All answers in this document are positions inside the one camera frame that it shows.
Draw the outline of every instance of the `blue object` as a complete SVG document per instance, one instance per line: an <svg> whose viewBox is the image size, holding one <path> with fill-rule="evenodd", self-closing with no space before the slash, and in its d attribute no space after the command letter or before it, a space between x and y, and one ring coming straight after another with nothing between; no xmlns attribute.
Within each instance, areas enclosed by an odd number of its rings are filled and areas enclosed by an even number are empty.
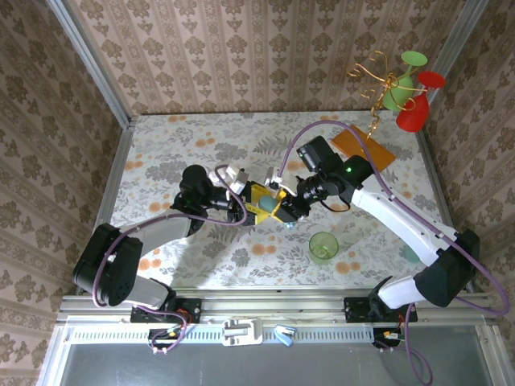
<svg viewBox="0 0 515 386"><path fill-rule="evenodd" d="M271 195L263 195L259 199L259 203L257 203L257 206L263 211L271 213L272 211L274 211L275 207L277 207L278 203L279 201Z"/></svg>
<svg viewBox="0 0 515 386"><path fill-rule="evenodd" d="M414 252L413 249L408 247L407 245L404 245L404 248L402 248L401 256L404 257L406 260L408 260L410 263L419 263L420 257Z"/></svg>
<svg viewBox="0 0 515 386"><path fill-rule="evenodd" d="M284 344L286 347L291 347L291 345L293 344L293 340L291 339L291 337L294 335L296 331L297 329L294 327L277 325L274 328L274 336L278 339L279 342Z"/></svg>

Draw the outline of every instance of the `aluminum frame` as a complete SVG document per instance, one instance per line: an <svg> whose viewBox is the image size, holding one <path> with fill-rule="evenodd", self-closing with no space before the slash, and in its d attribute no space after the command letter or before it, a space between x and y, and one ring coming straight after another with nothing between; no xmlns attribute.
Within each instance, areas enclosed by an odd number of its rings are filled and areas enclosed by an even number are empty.
<svg viewBox="0 0 515 386"><path fill-rule="evenodd" d="M76 16L73 14L66 0L47 0L48 5L56 14L57 19L63 26L64 33L69 37L77 54L91 74L93 81L111 108L114 116L120 123L123 130L129 127L130 115L117 95L114 86L106 75L101 61L88 41L86 34Z"/></svg>
<svg viewBox="0 0 515 386"><path fill-rule="evenodd" d="M92 74L97 87L101 90L109 107L124 129L97 217L97 226L102 222L109 222L111 219L117 190L123 173L123 164L129 153L134 133L135 120L130 121L128 112L105 74L101 61L97 58L91 44L85 37L86 34L71 12L66 0L48 0L48 2L63 25L64 31L72 41L74 48L84 61L86 68ZM448 74L487 3L488 0L467 0L443 46L440 56L435 62L433 71L437 71L444 76ZM430 103L434 98L435 92L428 95ZM443 190L439 184L426 139L421 133L417 134L417 139L443 222L451 225L451 217L445 205ZM206 309L201 322L208 325L219 322L228 315L256 316L259 314L261 318L266 320L267 326L274 324L278 320L288 320L289 322L294 321L298 325L308 327L334 327L345 325L344 316L341 309L338 308L341 306L341 299L344 296L366 296L368 290L300 286L298 288L274 287L273 289L270 287L252 287L248 289L180 289L178 293L179 296L195 296L204 299L204 307ZM473 299L474 302L482 305L488 303L488 299L483 294L465 294L464 297L469 298L469 300ZM51 337L47 355L42 366L42 376L38 384L59 384L56 381L61 379L68 359L70 350L69 337L72 328L86 325L102 328L106 324L112 326L114 323L118 324L119 328L124 328L123 325L120 326L120 323L124 323L128 319L130 314L129 307L93 309L92 306L90 297L64 297L61 311L58 315L58 324ZM476 326L481 341L481 348L494 384L515 384L513 382L515 379L513 369L509 363L499 329L497 326L492 326L495 323L495 319L486 318L480 312L468 309L458 302L453 302L446 309L439 309L430 304L422 303L418 305L418 312L421 320L414 323L413 327Z"/></svg>
<svg viewBox="0 0 515 386"><path fill-rule="evenodd" d="M356 327L386 327L391 323L346 323L343 299L351 296L366 296L367 289L335 289L317 286L294 287L249 287L233 289L177 289L180 297L203 299L200 329L220 326L231 317L259 317L265 329L278 323L310 331L350 331ZM488 307L486 294L462 294L464 298L480 306ZM126 343L141 342L141 333L149 325L135 326L129 323L130 305L96 308L91 296L66 296L60 307L58 324L49 344L38 385L57 386L64 374L70 348L73 344L88 344L74 339L77 331L97 334L93 344L114 342L110 333L127 333ZM515 379L496 319L490 314L471 309L454 300L449 307L439 308L429 302L417 304L418 322L411 328L429 326L474 326L480 340L481 350L488 371L495 385L511 385ZM155 323L153 328L169 327ZM139 333L139 340L133 337Z"/></svg>

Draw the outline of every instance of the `orange pad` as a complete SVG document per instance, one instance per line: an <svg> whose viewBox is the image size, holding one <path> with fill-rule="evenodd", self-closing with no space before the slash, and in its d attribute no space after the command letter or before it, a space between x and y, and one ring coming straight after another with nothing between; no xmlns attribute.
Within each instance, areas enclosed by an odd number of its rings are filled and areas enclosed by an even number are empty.
<svg viewBox="0 0 515 386"><path fill-rule="evenodd" d="M359 130L355 125L351 126L363 139L366 140L367 134L363 133ZM366 158L365 153L361 149L359 142L354 138L350 131L345 130L338 134L331 143L343 154L347 157L351 157L353 155L360 155L361 157ZM387 149L383 146L379 145L372 138L369 138L368 141L365 142L367 148L369 149L370 155L372 156L372 160L377 166L379 171L383 171L386 167L395 160L395 156L391 154Z"/></svg>

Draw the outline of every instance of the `gold wire ornament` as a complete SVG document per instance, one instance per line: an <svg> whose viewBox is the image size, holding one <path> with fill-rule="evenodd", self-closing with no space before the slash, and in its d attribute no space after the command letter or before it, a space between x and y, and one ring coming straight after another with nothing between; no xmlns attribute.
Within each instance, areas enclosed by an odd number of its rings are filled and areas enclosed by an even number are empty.
<svg viewBox="0 0 515 386"><path fill-rule="evenodd" d="M383 99L385 98L385 95L389 93L389 96L392 98L392 101L394 104L400 109L404 111L410 111L415 108L415 101L413 98L408 98L408 101L411 102L411 107L409 109L405 108L403 105L400 105L396 100L392 93L392 88L400 88L402 90L406 91L420 91L420 92L427 92L425 88L410 88L401 86L399 84L399 80L402 78L405 78L406 76L411 76L417 71L417 68L411 69L414 65L412 63L406 63L408 64L408 71L406 73L402 74L401 76L397 77L395 74L388 70L388 56L383 51L371 51L369 52L367 59L372 62L379 62L382 61L384 63L384 75L378 76L368 70L365 66L359 63L354 64L354 68L350 70L348 73L349 76L361 78L362 76L369 75L373 79L377 80L377 83L367 83L362 84L360 88L363 88L364 91L361 93L361 96L365 99L370 99L374 94L376 94L377 90L379 88L382 88L381 93L379 94L379 97L376 99L376 101L373 103L372 108L370 109L370 116L374 118L372 122L369 124L369 133L367 134L367 140L370 138L370 136L373 134L373 132L377 129L379 126L379 123L381 122L381 118L377 115L377 110L381 109L383 107Z"/></svg>

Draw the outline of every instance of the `clear glass cup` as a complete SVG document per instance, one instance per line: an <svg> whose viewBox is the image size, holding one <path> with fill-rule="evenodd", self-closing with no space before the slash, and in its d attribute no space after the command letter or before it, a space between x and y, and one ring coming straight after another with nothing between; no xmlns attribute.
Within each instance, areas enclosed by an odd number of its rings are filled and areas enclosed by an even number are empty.
<svg viewBox="0 0 515 386"><path fill-rule="evenodd" d="M338 240L327 232L318 232L309 240L309 255L315 264L329 264L338 253Z"/></svg>

